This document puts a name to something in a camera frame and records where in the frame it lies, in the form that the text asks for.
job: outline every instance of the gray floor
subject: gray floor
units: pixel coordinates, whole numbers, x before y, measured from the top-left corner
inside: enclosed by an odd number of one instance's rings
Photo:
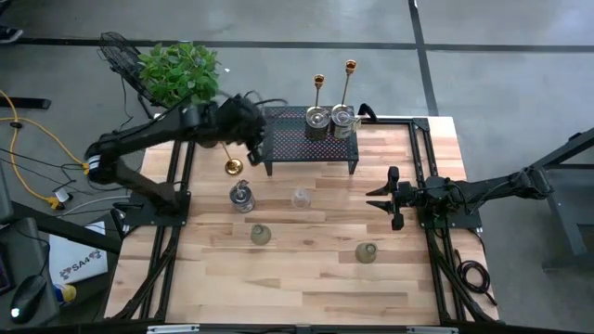
[[[594,3],[588,0],[418,0],[418,6],[427,43],[594,45]],[[138,39],[414,42],[406,0],[15,0],[0,21],[34,37],[116,31]],[[348,102],[367,102],[379,114],[427,115],[416,51],[222,48],[219,58],[229,69],[221,78],[228,92],[256,89],[295,105],[312,103],[311,76],[318,72],[327,76],[320,102],[332,104],[341,92],[342,63],[354,58],[359,67]],[[470,180],[512,173],[594,124],[594,54],[430,52],[428,58],[440,115],[454,117]],[[10,95],[54,101],[49,111],[20,112],[56,133],[79,157],[99,134],[125,120],[120,79],[96,47],[3,47],[0,73],[0,88]],[[133,123],[144,121],[130,88],[127,109]],[[7,148],[11,130],[5,127],[0,135]],[[17,150],[69,162],[31,126],[21,131]],[[63,179],[60,171],[19,163]],[[138,163],[139,155],[131,157],[131,165]],[[6,166],[5,173],[14,199],[48,212]],[[86,189],[83,177],[74,176],[80,180],[75,186]],[[54,187],[35,175],[27,179],[38,191]],[[566,251],[547,204],[502,199],[487,203],[481,215],[501,318],[592,331],[594,276],[540,269],[542,261]],[[91,218],[71,217],[77,223]]]

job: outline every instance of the wooden table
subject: wooden table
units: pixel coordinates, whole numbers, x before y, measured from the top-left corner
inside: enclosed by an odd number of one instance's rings
[[[429,121],[439,174],[465,179],[453,120]],[[226,155],[221,147],[197,148],[189,186],[190,217],[177,251],[167,321],[437,324],[427,244],[415,211],[402,210],[405,227],[394,232],[391,217],[365,203],[366,192],[386,183],[391,165],[400,169],[401,181],[416,185],[407,128],[367,125],[357,135],[360,161],[354,175],[349,175],[345,162],[312,162],[280,163],[271,177],[264,165],[247,165],[241,176],[233,177],[223,169]],[[420,133],[419,138],[426,158]],[[171,147],[148,149],[142,173],[164,181]],[[234,145],[229,151],[247,164],[244,147]],[[256,209],[247,214],[234,212],[228,199],[229,189],[242,178],[250,181],[256,197]],[[291,207],[298,186],[310,191],[311,209]],[[272,231],[263,247],[250,241],[255,223]],[[154,227],[140,227],[123,242],[106,316],[120,311],[144,280],[154,234]],[[369,241],[379,247],[377,260],[358,263],[355,247]],[[486,264],[473,234],[452,230],[452,242],[463,260]],[[454,316],[448,283],[445,292]],[[484,295],[473,296],[497,318],[497,309]],[[158,297],[155,293],[153,312]]]

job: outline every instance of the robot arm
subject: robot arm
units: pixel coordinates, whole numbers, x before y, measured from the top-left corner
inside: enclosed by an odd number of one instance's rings
[[[399,177],[398,168],[390,167],[386,185],[367,193],[367,196],[392,196],[389,201],[369,200],[368,204],[394,215],[393,230],[400,230],[404,226],[401,207],[422,208],[437,216],[446,216],[463,209],[465,214],[472,215],[490,199],[510,196],[545,199],[553,191],[544,171],[535,167],[478,182],[430,176],[425,181],[425,188],[414,187],[410,182],[398,182]]]
[[[217,142],[245,144],[252,165],[263,160],[265,118],[248,98],[230,97],[223,105],[193,105],[189,98],[165,111],[159,118],[137,127],[102,135],[84,157],[89,179],[106,185],[120,184],[148,199],[157,213],[178,210],[173,184],[155,182],[130,169],[121,156],[171,140],[195,142],[211,148]]]

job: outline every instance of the tin can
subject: tin can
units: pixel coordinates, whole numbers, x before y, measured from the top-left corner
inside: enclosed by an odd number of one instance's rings
[[[252,190],[247,185],[248,181],[241,180],[229,191],[229,198],[231,199],[231,204],[233,204],[233,209],[241,213],[250,212],[256,206]]]
[[[355,111],[343,105],[335,106],[331,113],[330,132],[338,139],[344,139],[354,131]]]
[[[310,107],[305,113],[305,136],[310,140],[324,140],[330,124],[330,113],[321,107]]]

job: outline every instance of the potted plant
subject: potted plant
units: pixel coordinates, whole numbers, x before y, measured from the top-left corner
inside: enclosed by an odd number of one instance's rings
[[[218,90],[215,72],[216,51],[203,45],[180,43],[155,45],[149,54],[140,54],[140,78],[156,100],[171,107],[191,95],[193,103],[210,101]]]

